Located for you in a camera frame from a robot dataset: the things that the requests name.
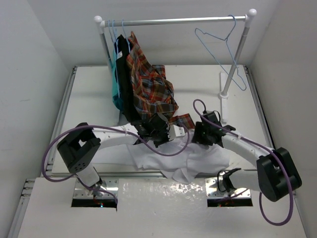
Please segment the white shirt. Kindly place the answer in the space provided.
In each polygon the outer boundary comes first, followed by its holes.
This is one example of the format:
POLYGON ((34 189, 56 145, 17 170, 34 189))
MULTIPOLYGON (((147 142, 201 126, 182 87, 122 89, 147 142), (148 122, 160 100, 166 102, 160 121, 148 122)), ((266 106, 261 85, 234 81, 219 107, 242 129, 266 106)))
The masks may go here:
POLYGON ((152 141, 135 145, 118 145, 97 151, 92 162, 132 166, 137 171, 160 171, 168 179, 190 184, 196 175, 216 174, 229 166, 227 152, 218 145, 192 143, 191 129, 182 138, 154 146, 152 141))

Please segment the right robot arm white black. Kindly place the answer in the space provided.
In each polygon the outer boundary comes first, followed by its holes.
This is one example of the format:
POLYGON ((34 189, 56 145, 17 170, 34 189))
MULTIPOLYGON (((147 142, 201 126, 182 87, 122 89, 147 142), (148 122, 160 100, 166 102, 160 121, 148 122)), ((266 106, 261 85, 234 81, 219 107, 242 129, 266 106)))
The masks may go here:
POLYGON ((288 150, 283 147, 272 149, 241 137, 230 125, 222 126, 215 112, 204 112, 196 122, 193 143, 218 145, 230 150, 251 163, 256 170, 234 168, 219 171, 217 180, 220 192, 231 193, 243 187, 259 191, 268 200, 276 202, 302 186, 301 177, 288 150))

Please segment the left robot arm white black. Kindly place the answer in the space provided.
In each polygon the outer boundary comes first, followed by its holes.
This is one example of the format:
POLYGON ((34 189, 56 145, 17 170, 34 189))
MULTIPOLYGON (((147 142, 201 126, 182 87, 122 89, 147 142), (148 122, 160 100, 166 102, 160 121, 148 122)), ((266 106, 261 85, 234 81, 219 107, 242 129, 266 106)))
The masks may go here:
POLYGON ((86 122, 80 123, 58 144, 57 150, 68 171, 92 189, 102 188, 102 180, 91 161, 98 150, 118 145, 135 145, 152 141, 155 147, 176 138, 167 118, 155 114, 150 119, 136 120, 123 126, 109 129, 92 128, 86 122))

